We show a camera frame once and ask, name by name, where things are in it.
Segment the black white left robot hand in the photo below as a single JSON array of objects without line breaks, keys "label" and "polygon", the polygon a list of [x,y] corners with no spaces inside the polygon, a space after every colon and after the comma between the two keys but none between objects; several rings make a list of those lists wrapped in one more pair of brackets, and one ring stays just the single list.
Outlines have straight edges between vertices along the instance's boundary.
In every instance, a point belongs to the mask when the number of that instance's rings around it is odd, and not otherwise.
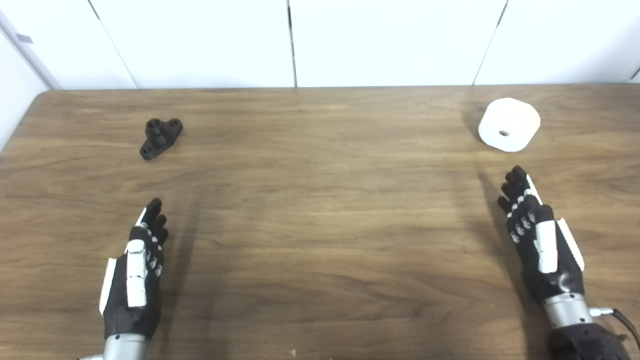
[{"label": "black white left robot hand", "polygon": [[151,200],[130,229],[123,253],[107,260],[99,301],[105,338],[135,334],[149,341],[157,331],[163,248],[169,238],[162,205],[160,198]]}]

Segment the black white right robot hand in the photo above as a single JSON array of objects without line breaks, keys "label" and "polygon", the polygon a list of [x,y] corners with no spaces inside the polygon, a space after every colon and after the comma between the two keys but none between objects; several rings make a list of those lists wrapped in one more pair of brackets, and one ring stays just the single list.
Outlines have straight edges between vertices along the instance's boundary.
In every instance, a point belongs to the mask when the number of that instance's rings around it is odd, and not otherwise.
[{"label": "black white right robot hand", "polygon": [[585,260],[565,219],[556,218],[521,166],[505,174],[497,203],[521,261],[526,291],[543,302],[562,294],[585,294]]}]

